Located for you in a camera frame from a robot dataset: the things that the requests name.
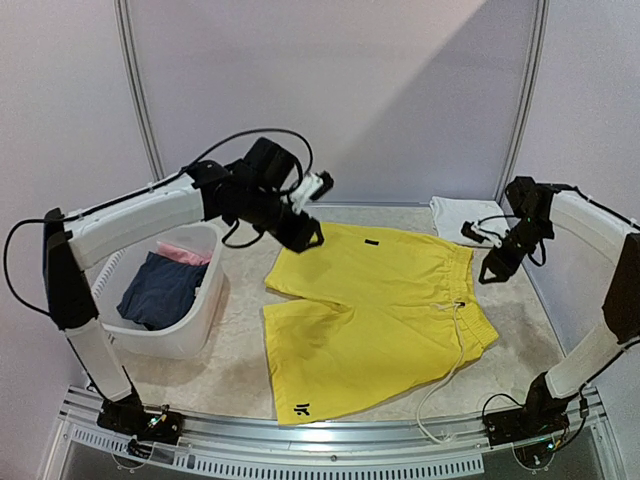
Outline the white t-shirt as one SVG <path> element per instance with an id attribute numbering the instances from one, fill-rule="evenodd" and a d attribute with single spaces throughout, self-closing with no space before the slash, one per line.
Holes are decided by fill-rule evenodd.
<path id="1" fill-rule="evenodd" d="M 429 207 L 437 236 L 461 246 L 493 247 L 490 243 L 478 244 L 463 237 L 461 227 L 465 221 L 478 222 L 481 228 L 497 232 L 503 238 L 509 230 L 503 210 L 492 200 L 461 200 L 433 196 Z"/>

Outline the yellow garment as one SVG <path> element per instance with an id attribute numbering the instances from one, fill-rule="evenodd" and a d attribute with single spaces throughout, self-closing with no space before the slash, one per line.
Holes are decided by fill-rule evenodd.
<path id="1" fill-rule="evenodd" d="M 282 250 L 263 310 L 277 421 L 351 415 L 477 361 L 498 339 L 472 249 L 397 229 L 326 223 L 320 247 Z"/>

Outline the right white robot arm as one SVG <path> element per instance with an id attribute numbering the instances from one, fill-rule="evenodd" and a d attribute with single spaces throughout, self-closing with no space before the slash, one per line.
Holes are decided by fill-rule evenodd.
<path id="1" fill-rule="evenodd" d="M 537 436 L 552 424 L 555 406 L 578 394 L 639 337 L 639 226 L 578 187 L 518 176 L 506 188 L 515 224 L 481 265 L 483 284 L 504 283 L 524 260 L 543 264 L 545 241 L 574 237 L 582 253 L 563 251 L 554 273 L 564 274 L 568 306 L 587 316 L 585 337 L 530 387 L 517 427 Z"/>

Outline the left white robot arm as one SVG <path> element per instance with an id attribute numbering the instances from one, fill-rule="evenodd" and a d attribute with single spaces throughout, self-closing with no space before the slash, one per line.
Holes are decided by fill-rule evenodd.
<path id="1" fill-rule="evenodd" d="M 173 176 L 104 204 L 44 222 L 43 276 L 48 315 L 63 331 L 111 419 L 128 434 L 148 426 L 148 412 L 99 323 L 85 276 L 103 259 L 175 227 L 221 217 L 244 221 L 301 253 L 323 243 L 319 222 L 303 208 L 334 185 L 303 169 L 279 144 L 260 137 L 242 158 L 221 165 L 201 155 Z"/>

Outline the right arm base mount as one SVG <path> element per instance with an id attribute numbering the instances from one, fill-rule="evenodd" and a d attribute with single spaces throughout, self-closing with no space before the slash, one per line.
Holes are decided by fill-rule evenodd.
<path id="1" fill-rule="evenodd" d="M 509 400 L 515 407 L 489 413 L 487 407 L 498 398 Z M 527 405 L 506 393 L 490 396 L 481 410 L 481 420 L 490 446 L 533 440 L 556 432 L 566 434 L 570 428 L 567 407 L 575 398 L 573 395 L 566 399 L 534 400 Z"/>

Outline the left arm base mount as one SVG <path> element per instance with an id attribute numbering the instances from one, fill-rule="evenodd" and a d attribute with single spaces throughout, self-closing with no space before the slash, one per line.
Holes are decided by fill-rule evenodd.
<path id="1" fill-rule="evenodd" d="M 136 391 L 121 400 L 104 400 L 97 419 L 103 429 L 168 445 L 178 444 L 184 423 L 185 416 L 168 405 L 146 409 Z"/>

